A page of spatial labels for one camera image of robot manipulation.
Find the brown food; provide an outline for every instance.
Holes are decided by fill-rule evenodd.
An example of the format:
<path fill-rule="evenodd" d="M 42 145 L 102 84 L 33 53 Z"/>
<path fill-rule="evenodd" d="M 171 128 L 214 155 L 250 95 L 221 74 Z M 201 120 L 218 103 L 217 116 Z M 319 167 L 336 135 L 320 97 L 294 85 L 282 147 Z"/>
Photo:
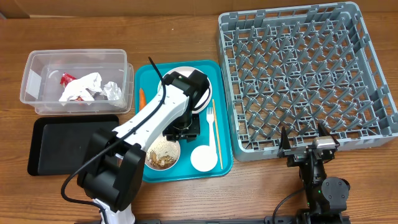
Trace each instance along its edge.
<path fill-rule="evenodd" d="M 175 159 L 171 158 L 170 156 L 164 156 L 158 160 L 156 157 L 156 153 L 153 151 L 150 152 L 149 157 L 150 157 L 150 164 L 160 169 L 167 169 L 175 163 Z"/>

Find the white fork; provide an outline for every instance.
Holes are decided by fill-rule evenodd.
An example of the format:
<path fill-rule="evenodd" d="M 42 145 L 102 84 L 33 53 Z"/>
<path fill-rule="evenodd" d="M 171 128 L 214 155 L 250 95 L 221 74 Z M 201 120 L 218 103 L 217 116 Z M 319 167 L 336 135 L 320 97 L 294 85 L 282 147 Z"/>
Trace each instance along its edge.
<path fill-rule="evenodd" d="M 214 149 L 216 152 L 216 141 L 214 138 L 214 128 L 213 128 L 213 123 L 214 123 L 214 114 L 213 114 L 213 108 L 212 107 L 207 107 L 207 113 L 206 113 L 206 120 L 207 123 L 209 123 L 209 146 L 211 149 Z"/>

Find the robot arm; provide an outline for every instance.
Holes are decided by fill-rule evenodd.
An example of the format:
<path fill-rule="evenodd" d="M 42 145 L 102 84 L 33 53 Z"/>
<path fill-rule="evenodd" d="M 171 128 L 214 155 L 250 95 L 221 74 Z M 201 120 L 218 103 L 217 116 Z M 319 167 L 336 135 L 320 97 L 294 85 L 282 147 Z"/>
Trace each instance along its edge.
<path fill-rule="evenodd" d="M 78 185 L 87 196 L 105 208 L 109 224 L 133 224 L 134 216 L 129 208 L 141 186 L 146 151 L 166 129 L 171 139 L 192 139 L 186 135 L 193 122 L 192 109 L 209 87 L 207 76 L 198 70 L 189 77 L 177 72 L 164 77 L 166 96 L 160 108 L 124 141 L 104 156 L 89 164 L 78 174 Z M 128 122 L 113 131 L 98 130 L 89 141 L 84 162 L 98 155 L 110 144 L 131 133 L 130 130 L 147 119 L 163 96 L 160 89 L 155 98 Z M 117 158 L 122 159 L 120 166 Z"/>
<path fill-rule="evenodd" d="M 323 166 L 335 158 L 340 144 L 321 123 L 318 133 L 319 137 L 314 138 L 311 145 L 292 149 L 286 130 L 282 128 L 278 156 L 287 158 L 287 167 L 300 168 L 308 208 L 298 210 L 296 217 L 278 217 L 278 221 L 275 220 L 276 209 L 272 217 L 266 217 L 266 223 L 350 223 L 348 217 L 341 215 L 347 209 L 349 183 L 345 179 L 328 177 Z"/>
<path fill-rule="evenodd" d="M 128 133 L 133 127 L 140 123 L 148 116 L 150 112 L 159 104 L 163 95 L 163 89 L 160 89 L 155 98 L 151 100 L 138 114 L 126 123 L 115 128 L 118 134 L 116 137 L 121 138 Z M 170 125 L 170 123 L 182 116 L 187 109 L 189 97 L 184 95 L 183 90 L 173 85 L 166 86 L 166 98 L 163 106 L 158 112 L 143 124 L 135 134 L 132 134 L 124 141 L 130 145 L 139 144 L 141 150 L 148 151 L 149 146 L 162 133 L 162 131 Z"/>

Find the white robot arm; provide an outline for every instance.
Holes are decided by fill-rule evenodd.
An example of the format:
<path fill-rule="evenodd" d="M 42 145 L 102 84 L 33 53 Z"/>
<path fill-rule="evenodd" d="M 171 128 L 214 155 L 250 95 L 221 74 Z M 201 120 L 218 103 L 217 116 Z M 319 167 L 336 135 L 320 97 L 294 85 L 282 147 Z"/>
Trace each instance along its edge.
<path fill-rule="evenodd" d="M 94 200 L 95 206 L 104 208 L 106 217 L 104 212 L 101 215 L 108 224 L 134 223 L 131 202 L 141 186 L 146 152 L 160 134 L 171 140 L 192 140 L 200 133 L 194 124 L 199 122 L 198 115 L 192 114 L 192 110 L 208 90 L 207 76 L 198 70 L 189 77 L 172 72 L 164 77 L 163 83 L 166 95 L 161 106 L 162 88 L 132 119 L 112 132 L 99 130 L 90 139 L 85 161 L 98 156 L 114 142 L 120 142 L 78 174 L 78 185 Z M 122 159 L 120 166 L 115 156 Z"/>
<path fill-rule="evenodd" d="M 159 104 L 163 95 L 163 89 L 160 89 L 155 98 L 151 100 L 138 114 L 126 123 L 115 128 L 118 138 L 123 137 L 133 127 L 137 126 L 144 118 L 152 112 Z M 173 85 L 166 86 L 166 98 L 164 104 L 159 108 L 156 114 L 143 124 L 135 134 L 130 135 L 124 141 L 130 145 L 139 144 L 141 150 L 148 151 L 149 146 L 170 125 L 170 123 L 182 116 L 187 109 L 189 97 L 184 95 L 183 91 Z"/>

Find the wooden chopstick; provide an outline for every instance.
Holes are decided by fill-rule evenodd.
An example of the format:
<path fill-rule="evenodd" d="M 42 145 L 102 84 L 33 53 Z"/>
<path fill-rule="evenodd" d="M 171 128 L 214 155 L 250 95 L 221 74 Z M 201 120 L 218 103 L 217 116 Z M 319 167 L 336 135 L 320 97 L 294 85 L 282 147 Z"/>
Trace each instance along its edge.
<path fill-rule="evenodd" d="M 217 134 L 217 143 L 218 143 L 218 154 L 219 154 L 219 157 L 220 157 L 221 170 L 223 170 L 223 157 L 221 156 L 220 136 L 218 135 L 218 123 L 217 123 L 217 114 L 216 114 L 216 104 L 214 103 L 214 99 L 213 99 L 213 111 L 214 111 L 214 120 L 215 120 L 215 123 L 216 123 L 216 134 Z"/>

